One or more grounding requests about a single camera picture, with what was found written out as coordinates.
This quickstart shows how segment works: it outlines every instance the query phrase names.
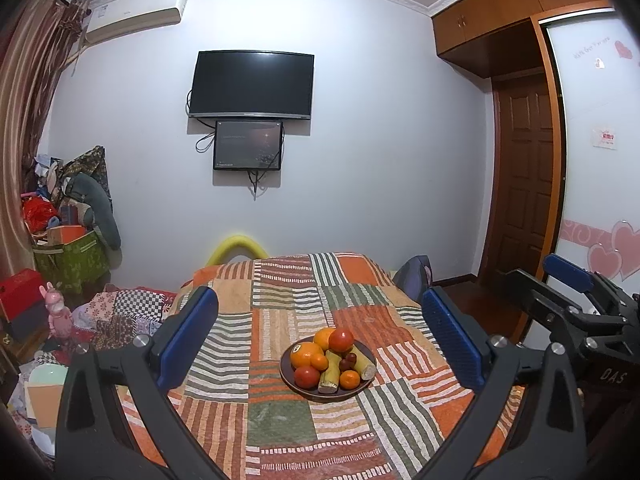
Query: gray backpack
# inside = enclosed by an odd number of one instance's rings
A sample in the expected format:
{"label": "gray backpack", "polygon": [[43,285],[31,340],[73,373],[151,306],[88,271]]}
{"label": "gray backpack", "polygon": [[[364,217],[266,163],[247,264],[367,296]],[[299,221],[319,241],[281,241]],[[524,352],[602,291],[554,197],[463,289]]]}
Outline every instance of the gray backpack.
{"label": "gray backpack", "polygon": [[422,304],[422,295],[433,281],[428,256],[414,256],[394,275],[396,287],[411,300]]}

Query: tv screen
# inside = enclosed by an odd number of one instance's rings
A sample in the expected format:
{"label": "tv screen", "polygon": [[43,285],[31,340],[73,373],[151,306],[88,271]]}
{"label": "tv screen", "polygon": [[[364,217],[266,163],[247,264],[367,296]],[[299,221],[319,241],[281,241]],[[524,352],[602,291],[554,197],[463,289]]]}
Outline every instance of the tv screen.
{"label": "tv screen", "polygon": [[214,170],[279,170],[282,123],[217,121],[213,142]]}
{"label": "tv screen", "polygon": [[191,117],[310,119],[314,56],[255,50],[198,54]]}

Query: brown curtain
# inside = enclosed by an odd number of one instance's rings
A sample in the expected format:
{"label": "brown curtain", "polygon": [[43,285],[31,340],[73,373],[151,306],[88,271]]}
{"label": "brown curtain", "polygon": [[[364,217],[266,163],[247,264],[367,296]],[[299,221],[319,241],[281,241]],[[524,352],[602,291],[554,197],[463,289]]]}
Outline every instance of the brown curtain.
{"label": "brown curtain", "polygon": [[0,280],[33,267],[22,223],[26,186],[61,67],[80,35],[86,0],[28,0],[0,64]]}

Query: heart decal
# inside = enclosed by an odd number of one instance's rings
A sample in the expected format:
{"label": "heart decal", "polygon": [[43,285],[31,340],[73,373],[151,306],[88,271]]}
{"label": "heart decal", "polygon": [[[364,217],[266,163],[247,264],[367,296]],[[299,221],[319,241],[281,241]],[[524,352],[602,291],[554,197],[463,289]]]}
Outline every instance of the heart decal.
{"label": "heart decal", "polygon": [[601,244],[595,244],[589,247],[587,263],[591,272],[599,272],[612,279],[620,272],[622,256],[616,250],[606,251]]}
{"label": "heart decal", "polygon": [[616,41],[616,50],[618,51],[618,55],[625,59],[633,59],[634,54],[625,46],[622,41]]}
{"label": "heart decal", "polygon": [[611,230],[611,245],[622,256],[623,280],[640,270],[640,230],[634,232],[629,222],[618,222]]}

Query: checkered fabric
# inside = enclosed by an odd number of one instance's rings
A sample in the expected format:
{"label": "checkered fabric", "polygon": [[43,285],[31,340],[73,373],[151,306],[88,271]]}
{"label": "checkered fabric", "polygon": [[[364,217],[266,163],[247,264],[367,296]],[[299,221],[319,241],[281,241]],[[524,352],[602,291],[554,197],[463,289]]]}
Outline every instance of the checkered fabric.
{"label": "checkered fabric", "polygon": [[164,295],[149,290],[121,290],[116,296],[113,313],[134,319],[160,321]]}
{"label": "checkered fabric", "polygon": [[53,352],[40,352],[33,359],[39,365],[59,365],[60,362],[56,359],[56,356],[53,355]]}

